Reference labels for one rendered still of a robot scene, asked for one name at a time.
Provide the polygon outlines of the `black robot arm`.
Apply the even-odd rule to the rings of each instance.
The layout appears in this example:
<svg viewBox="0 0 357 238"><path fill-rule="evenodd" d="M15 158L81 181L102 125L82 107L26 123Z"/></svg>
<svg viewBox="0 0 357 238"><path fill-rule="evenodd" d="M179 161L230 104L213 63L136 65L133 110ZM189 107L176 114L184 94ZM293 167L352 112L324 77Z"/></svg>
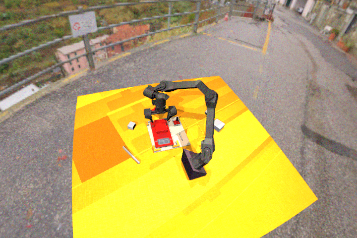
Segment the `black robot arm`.
<svg viewBox="0 0 357 238"><path fill-rule="evenodd" d="M159 85L153 87L148 85L143 90L143 95L147 98L152 99L152 105L155 103L162 106L166 103L169 98L168 94L163 92L171 92L177 89L199 89L204 95L205 104L207 107L207 117L206 117L206 134L203 141L201 141L200 153L195 154L190 158L193 168L201 170L203 166L208 164L212 159L213 152L215 151L215 141L214 141L214 121L215 121L215 108L218 102L218 94L215 90L210 89L201 80L192 81L166 81L163 80ZM161 93L160 93L161 92ZM155 100L154 100L155 99Z"/></svg>

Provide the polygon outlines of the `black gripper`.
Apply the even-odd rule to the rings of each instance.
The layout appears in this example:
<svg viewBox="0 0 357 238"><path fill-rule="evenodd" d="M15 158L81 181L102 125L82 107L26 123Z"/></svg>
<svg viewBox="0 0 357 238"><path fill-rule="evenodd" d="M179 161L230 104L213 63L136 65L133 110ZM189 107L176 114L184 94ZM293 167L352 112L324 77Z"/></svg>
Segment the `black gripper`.
<svg viewBox="0 0 357 238"><path fill-rule="evenodd" d="M173 117L174 115L177 114L177 110L175 106L168 106L168 108L166 109L166 104L159 106L155 103L155 110L151 111L150 108L144 109L144 115L146 119L149 119L152 123L152 115L155 114L165 114L166 112L168 112L167 115L167 121Z"/></svg>

